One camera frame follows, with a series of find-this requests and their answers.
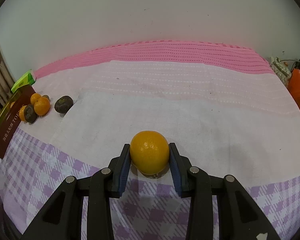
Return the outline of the dark passion fruit far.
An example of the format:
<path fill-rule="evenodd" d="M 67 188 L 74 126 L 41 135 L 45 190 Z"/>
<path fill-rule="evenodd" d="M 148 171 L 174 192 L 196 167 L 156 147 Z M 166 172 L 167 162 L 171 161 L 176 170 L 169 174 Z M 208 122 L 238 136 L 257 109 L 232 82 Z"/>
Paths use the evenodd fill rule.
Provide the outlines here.
<path fill-rule="evenodd" d="M 60 114 L 66 114 L 69 111 L 69 109 L 73 106 L 73 104 L 73 99 L 70 96 L 65 95 L 56 101 L 54 108 L 56 112 Z"/>

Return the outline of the pink and purple tablecloth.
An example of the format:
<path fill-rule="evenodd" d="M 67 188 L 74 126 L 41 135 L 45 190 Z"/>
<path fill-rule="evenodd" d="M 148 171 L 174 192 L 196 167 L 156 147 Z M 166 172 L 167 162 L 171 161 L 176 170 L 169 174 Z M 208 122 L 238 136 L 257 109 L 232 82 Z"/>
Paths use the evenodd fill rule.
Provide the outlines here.
<path fill-rule="evenodd" d="M 88 177 L 140 131 L 157 131 L 208 174 L 234 175 L 281 239 L 300 227 L 300 109 L 251 49 L 157 41 L 100 48 L 35 72 L 52 103 L 0 159 L 5 212 L 24 232 L 69 175 Z"/>

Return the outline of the green tissue pack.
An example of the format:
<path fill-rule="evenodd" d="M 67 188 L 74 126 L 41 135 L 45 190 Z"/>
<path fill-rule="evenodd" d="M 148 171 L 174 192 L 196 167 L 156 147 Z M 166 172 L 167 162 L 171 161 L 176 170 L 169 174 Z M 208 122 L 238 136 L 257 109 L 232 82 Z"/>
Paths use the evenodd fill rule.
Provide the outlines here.
<path fill-rule="evenodd" d="M 16 90 L 25 85 L 33 85 L 36 82 L 36 79 L 37 78 L 33 70 L 28 70 L 14 83 L 14 85 L 11 88 L 11 92 L 15 93 Z"/>

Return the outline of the gold metal tin tray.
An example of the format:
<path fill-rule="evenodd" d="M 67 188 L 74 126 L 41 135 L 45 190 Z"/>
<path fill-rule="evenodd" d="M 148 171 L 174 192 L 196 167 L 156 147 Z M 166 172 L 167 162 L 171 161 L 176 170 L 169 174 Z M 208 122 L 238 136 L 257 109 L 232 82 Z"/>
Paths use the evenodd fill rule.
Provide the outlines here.
<path fill-rule="evenodd" d="M 21 119 L 19 110 L 30 104 L 35 91 L 31 85 L 18 88 L 0 113 L 0 159 L 3 159 Z"/>

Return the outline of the orange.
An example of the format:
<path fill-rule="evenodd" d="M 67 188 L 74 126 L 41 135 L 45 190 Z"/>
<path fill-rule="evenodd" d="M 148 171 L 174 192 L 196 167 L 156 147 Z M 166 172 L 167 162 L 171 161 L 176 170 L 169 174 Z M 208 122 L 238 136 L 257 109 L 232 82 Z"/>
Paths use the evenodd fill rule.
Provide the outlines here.
<path fill-rule="evenodd" d="M 30 103 L 31 103 L 31 105 L 34 106 L 34 104 L 36 103 L 36 101 L 37 101 L 39 98 L 41 98 L 41 97 L 42 97 L 42 96 L 41 96 L 39 93 L 34 93 L 34 94 L 32 94 L 31 97 L 30 97 Z"/>
<path fill-rule="evenodd" d="M 141 131 L 130 142 L 130 157 L 142 174 L 153 176 L 166 168 L 170 157 L 169 144 L 156 131 Z"/>
<path fill-rule="evenodd" d="M 48 98 L 41 97 L 34 104 L 34 111 L 38 116 L 46 115 L 50 110 L 50 101 Z"/>
<path fill-rule="evenodd" d="M 23 105 L 23 106 L 19 109 L 19 118 L 20 118 L 20 120 L 23 121 L 23 122 L 26 122 L 25 114 L 24 114 L 25 108 L 26 108 L 26 105 Z"/>

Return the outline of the silver foil packet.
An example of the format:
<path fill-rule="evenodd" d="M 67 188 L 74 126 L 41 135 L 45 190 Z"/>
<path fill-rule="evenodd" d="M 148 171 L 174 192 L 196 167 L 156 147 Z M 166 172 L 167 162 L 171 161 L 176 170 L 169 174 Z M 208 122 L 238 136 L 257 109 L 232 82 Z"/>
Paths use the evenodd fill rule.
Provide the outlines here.
<path fill-rule="evenodd" d="M 283 61 L 281 61 L 278 57 L 271 57 L 270 67 L 277 75 L 277 77 L 281 80 L 281 82 L 285 85 L 285 87 L 288 87 L 292 74 L 288 67 L 283 63 Z"/>

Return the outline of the dark passion fruit among oranges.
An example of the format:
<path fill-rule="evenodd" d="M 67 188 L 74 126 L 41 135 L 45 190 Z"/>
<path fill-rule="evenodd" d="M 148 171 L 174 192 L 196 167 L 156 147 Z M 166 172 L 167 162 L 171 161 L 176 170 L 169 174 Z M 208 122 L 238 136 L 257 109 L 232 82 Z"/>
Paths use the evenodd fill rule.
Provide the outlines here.
<path fill-rule="evenodd" d="M 28 122 L 29 124 L 32 124 L 37 120 L 38 115 L 34 111 L 34 106 L 32 104 L 29 104 L 25 107 L 24 117 L 26 122 Z"/>

